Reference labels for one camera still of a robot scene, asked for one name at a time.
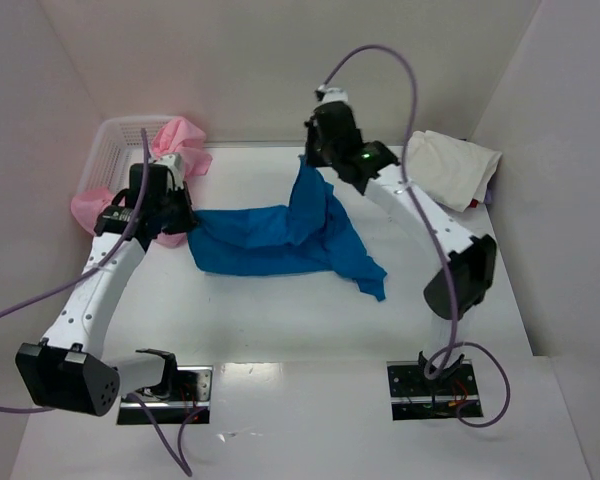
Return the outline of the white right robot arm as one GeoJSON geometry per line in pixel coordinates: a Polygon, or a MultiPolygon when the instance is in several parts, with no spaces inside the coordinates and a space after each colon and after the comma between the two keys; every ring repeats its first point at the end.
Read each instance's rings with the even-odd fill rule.
{"type": "Polygon", "coordinates": [[[460,321],[485,298],[493,284],[497,246],[455,223],[415,182],[403,165],[379,141],[365,142],[353,110],[344,100],[324,100],[305,122],[308,164],[330,168],[339,180],[381,207],[421,246],[435,255],[439,270],[423,289],[437,336],[433,351],[422,353],[425,378],[448,376],[463,359],[460,321]]]}

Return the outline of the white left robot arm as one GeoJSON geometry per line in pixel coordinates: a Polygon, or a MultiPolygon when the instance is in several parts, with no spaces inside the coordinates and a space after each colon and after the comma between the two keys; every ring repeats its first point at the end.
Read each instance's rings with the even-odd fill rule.
{"type": "Polygon", "coordinates": [[[161,233],[188,233],[197,225],[184,170],[175,153],[132,165],[128,187],[98,215],[86,279],[74,287],[39,342],[22,344],[15,357],[35,405],[103,416],[117,398],[135,391],[170,397],[174,354],[139,349],[110,364],[102,354],[112,316],[151,242],[161,233]]]}

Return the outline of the blue t shirt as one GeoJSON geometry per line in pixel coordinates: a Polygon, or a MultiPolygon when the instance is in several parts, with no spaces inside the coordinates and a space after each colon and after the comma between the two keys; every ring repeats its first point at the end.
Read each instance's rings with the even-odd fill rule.
{"type": "Polygon", "coordinates": [[[374,261],[332,184],[299,157],[286,205],[199,210],[187,234],[196,266],[211,274],[256,277],[334,272],[360,292],[386,299],[387,272],[374,261]]]}

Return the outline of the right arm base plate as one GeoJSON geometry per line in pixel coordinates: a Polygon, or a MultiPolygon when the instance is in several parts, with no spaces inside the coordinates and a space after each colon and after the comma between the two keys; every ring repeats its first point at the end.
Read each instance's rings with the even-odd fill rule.
{"type": "Polygon", "coordinates": [[[426,380],[417,362],[389,362],[387,377],[394,421],[482,418],[474,369],[464,361],[448,378],[435,385],[426,380]]]}

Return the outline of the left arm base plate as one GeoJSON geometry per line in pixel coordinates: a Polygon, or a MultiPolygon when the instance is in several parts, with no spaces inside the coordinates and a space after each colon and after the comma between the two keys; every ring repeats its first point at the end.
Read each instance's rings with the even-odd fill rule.
{"type": "Polygon", "coordinates": [[[159,425],[181,424],[192,413],[193,424],[208,424],[212,378],[211,366],[178,366],[168,391],[144,387],[135,394],[159,425]]]}

